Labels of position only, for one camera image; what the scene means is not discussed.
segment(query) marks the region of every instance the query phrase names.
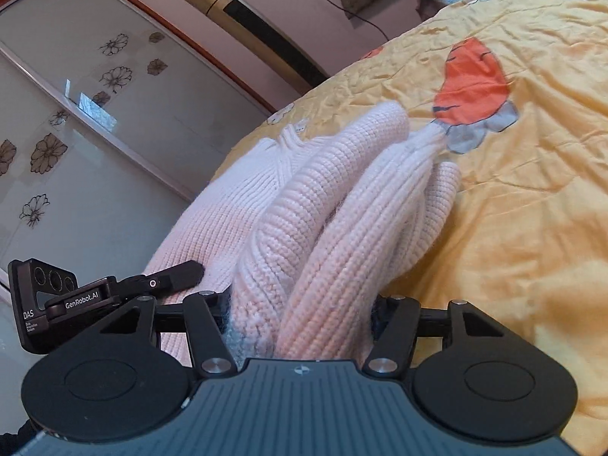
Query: black outline flower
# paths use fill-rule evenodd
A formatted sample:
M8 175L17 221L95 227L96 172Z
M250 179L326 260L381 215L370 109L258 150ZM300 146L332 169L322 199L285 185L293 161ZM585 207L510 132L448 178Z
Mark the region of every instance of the black outline flower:
M6 139L0 146L0 176L8 171L8 167L13 162L14 155L17 152L17 148L13 142Z
M131 82L131 79L133 79L133 71L126 66L118 66L104 73L99 81L116 94L116 88L122 89Z
M99 49L104 55L112 56L113 54L118 53L122 48L127 46L128 42L129 36L120 33L118 36L116 36L116 39L110 39L103 46L99 46Z
M103 108L105 105L107 105L110 99L112 99L112 96L102 90L95 94L90 100L96 105L98 105L100 108Z
M68 118L69 118L70 114L65 111L65 109L60 109L57 113L55 113L51 119L49 120L49 123L51 125L53 125L54 127L61 125L62 123L64 123Z
M45 135L44 139L36 144L32 153L31 172L42 174L50 171L66 150L68 150L68 146L55 135L52 133Z
M50 204L50 202L46 194L32 197L27 204L24 204L19 219L27 218L27 225L30 228L34 228L38 224L38 221L40 221L40 216L44 214L42 208L47 204Z
M168 65L163 62L160 58L153 59L150 63L148 63L148 73L150 75L158 75L162 72Z
M159 33L158 31L155 33L152 33L150 35L150 37L148 38L148 42L150 44L156 44L159 41L162 41L163 39L165 39L165 35L163 33Z

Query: pink wall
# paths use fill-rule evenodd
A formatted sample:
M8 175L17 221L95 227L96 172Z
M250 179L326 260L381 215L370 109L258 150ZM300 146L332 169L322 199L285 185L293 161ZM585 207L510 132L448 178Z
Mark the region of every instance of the pink wall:
M265 63L184 0L141 1L201 44L276 108L298 97ZM330 74L384 41L378 30L349 21L344 12L324 0L245 1L287 33ZM414 6L415 0L385 0L364 12L364 17L394 38L419 24Z

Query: metal screw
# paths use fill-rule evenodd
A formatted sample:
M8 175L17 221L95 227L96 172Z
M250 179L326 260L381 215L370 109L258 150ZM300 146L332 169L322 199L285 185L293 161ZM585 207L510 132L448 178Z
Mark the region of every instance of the metal screw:
M225 358L210 358L205 360L201 367L210 374L223 374L230 370L232 364Z
M390 358L374 358L370 363L369 367L379 374L389 374L397 370L397 362Z

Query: ribbed knit fabric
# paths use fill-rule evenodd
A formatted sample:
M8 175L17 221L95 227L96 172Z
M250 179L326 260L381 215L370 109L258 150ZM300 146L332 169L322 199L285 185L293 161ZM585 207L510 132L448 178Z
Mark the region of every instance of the ribbed knit fabric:
M428 250L454 203L457 166L433 165L444 148L443 131L428 126L385 149L366 170L296 283L282 318L277 358L362 362L367 357L376 295Z
M203 280L195 288L174 294L163 303L180 303L200 290L223 292L257 220L312 155L329 139L302 141L294 127L283 129L275 141L261 139L245 156L213 181L179 218L152 257L144 274L152 274L187 260L205 266ZM162 335L162 349L190 365L185 335Z
M225 341L235 360L272 355L283 310L323 225L370 163L409 134L395 102L381 103L311 157L263 214L239 259Z

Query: bed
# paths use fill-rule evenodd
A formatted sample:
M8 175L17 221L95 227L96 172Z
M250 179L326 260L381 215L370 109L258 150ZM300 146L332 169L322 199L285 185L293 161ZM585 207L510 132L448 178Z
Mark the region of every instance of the bed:
M432 251L384 294L435 308L464 298L558 360L579 388L563 436L600 456L608 448L607 92L608 0L460 2L272 115L216 176L288 123L302 138L331 134L382 100L399 101L413 129L447 124L446 156L463 174L457 204Z

